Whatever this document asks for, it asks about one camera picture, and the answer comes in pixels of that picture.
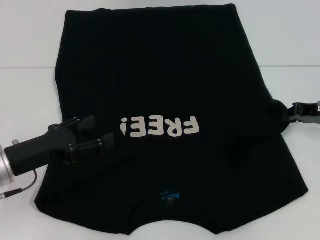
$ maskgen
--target black t-shirt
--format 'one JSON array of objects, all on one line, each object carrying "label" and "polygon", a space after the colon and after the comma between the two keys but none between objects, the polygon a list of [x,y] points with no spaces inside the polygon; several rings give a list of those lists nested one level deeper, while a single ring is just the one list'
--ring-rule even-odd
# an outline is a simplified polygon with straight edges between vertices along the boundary
[{"label": "black t-shirt", "polygon": [[63,120],[94,115],[104,158],[53,157],[35,200],[54,218],[130,234],[161,220],[218,234],[303,196],[233,4],[68,11],[55,78]]}]

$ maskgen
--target white table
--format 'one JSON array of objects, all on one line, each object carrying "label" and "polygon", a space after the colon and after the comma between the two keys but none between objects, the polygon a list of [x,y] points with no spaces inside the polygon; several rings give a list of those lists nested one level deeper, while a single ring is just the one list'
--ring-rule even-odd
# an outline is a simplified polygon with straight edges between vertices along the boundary
[{"label": "white table", "polygon": [[[42,135],[60,123],[54,67],[66,10],[235,3],[271,95],[287,107],[320,100],[320,3],[316,0],[0,0],[0,144]],[[97,232],[39,212],[30,190],[0,201],[3,240],[317,240],[320,236],[320,125],[291,124],[282,134],[309,192],[282,209],[219,235],[193,224],[161,221],[130,236]],[[0,193],[32,182],[32,172]]]}]

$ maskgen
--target t-shirt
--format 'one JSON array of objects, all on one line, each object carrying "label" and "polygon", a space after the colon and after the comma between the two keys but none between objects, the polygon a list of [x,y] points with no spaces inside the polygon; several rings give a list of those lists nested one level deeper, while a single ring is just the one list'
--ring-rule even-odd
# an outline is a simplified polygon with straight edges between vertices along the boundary
[{"label": "t-shirt", "polygon": [[54,218],[131,234],[173,220],[214,234],[268,215],[307,187],[233,4],[67,11],[55,79],[63,120],[95,116],[53,156],[35,200]]}]

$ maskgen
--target black cable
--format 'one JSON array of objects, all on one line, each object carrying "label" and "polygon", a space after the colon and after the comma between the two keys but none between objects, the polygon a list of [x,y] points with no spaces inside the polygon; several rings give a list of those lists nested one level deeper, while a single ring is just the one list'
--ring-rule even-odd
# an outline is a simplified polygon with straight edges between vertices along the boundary
[{"label": "black cable", "polygon": [[38,174],[37,174],[36,170],[33,170],[33,172],[34,172],[34,180],[29,186],[27,186],[26,188],[23,188],[23,189],[22,188],[18,188],[18,189],[12,190],[12,191],[6,191],[4,193],[1,193],[0,194],[0,200],[1,199],[7,199],[7,198],[9,198],[9,197],[11,197],[13,195],[22,193],[22,192],[30,189],[33,185],[35,185],[35,183],[36,183],[36,181],[38,179]]},{"label": "black cable", "polygon": [[37,179],[38,179],[38,174],[37,174],[37,171],[36,171],[36,170],[33,170],[33,172],[34,172],[34,180],[33,180],[33,182],[32,182],[29,186],[27,186],[26,188],[23,188],[23,189],[22,189],[22,192],[24,192],[24,191],[32,188],[32,186],[35,185],[35,183],[36,183],[36,181],[37,181]]}]

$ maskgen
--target screw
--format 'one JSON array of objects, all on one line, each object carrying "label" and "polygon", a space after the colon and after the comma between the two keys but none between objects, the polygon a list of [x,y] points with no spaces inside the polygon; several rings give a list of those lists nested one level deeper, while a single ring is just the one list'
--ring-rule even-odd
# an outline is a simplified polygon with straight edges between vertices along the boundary
[{"label": "screw", "polygon": [[12,144],[13,144],[13,145],[17,145],[18,143],[19,143],[19,141],[18,141],[17,139],[15,139],[15,140],[12,141]]}]

